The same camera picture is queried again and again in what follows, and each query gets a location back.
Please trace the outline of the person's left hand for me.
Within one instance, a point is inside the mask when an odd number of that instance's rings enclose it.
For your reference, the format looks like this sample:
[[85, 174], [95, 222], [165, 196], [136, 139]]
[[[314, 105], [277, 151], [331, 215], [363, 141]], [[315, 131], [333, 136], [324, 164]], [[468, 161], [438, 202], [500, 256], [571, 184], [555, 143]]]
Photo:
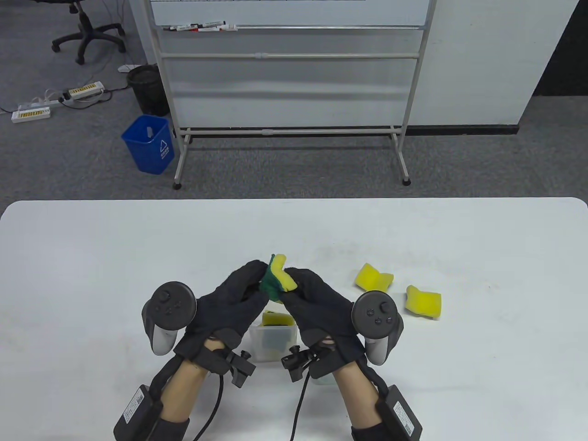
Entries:
[[252, 260], [233, 271], [214, 292], [197, 299], [197, 311], [174, 352], [214, 373], [228, 370], [236, 349], [269, 302], [259, 289], [267, 264]]

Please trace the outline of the person's right hand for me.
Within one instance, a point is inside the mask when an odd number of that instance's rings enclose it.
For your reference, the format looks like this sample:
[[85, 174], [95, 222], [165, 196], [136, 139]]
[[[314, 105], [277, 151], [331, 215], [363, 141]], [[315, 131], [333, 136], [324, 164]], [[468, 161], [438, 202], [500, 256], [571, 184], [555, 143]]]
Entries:
[[317, 355], [311, 378], [319, 379], [365, 357], [365, 347], [351, 322], [350, 300], [309, 269], [288, 267], [297, 285], [281, 294], [281, 301], [296, 321], [302, 342]]

